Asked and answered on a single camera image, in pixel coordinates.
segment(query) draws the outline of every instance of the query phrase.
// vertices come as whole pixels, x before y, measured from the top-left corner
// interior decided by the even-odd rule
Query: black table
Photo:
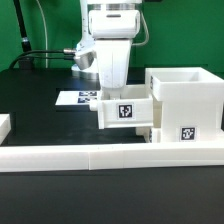
[[[129,83],[144,82],[137,73]],[[143,142],[134,129],[98,130],[88,106],[55,106],[60,90],[88,89],[99,84],[66,69],[1,72],[4,146]],[[0,174],[1,224],[223,224],[223,211],[223,167]]]

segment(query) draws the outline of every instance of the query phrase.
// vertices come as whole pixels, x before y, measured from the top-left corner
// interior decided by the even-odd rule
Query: open box
[[[202,68],[148,68],[146,85],[154,96],[156,142],[213,141],[223,136],[221,78]]]
[[[153,126],[153,99],[145,85],[125,86],[119,100],[92,100],[90,109],[98,111],[100,129]]]

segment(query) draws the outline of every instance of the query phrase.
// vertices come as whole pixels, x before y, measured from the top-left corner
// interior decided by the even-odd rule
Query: green wall
[[[20,0],[33,49],[44,49],[44,29],[35,0]],[[73,47],[81,38],[79,0],[40,0],[46,15],[49,49]],[[132,50],[132,67],[201,66],[224,77],[223,0],[163,0],[142,6],[150,43]],[[0,71],[19,55],[20,34],[13,1],[1,0]],[[136,41],[143,39],[141,32]],[[38,67],[44,61],[37,61]],[[50,67],[70,67],[51,61]]]

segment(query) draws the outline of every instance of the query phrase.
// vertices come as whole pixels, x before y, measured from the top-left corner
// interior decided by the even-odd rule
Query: white container
[[[224,80],[202,68],[149,68],[154,142],[217,141],[222,135]]]
[[[203,68],[148,68],[146,76],[158,101],[224,100],[224,80]]]
[[[128,85],[119,100],[93,100],[90,109],[98,111],[100,129],[152,127],[153,99],[145,85]]]

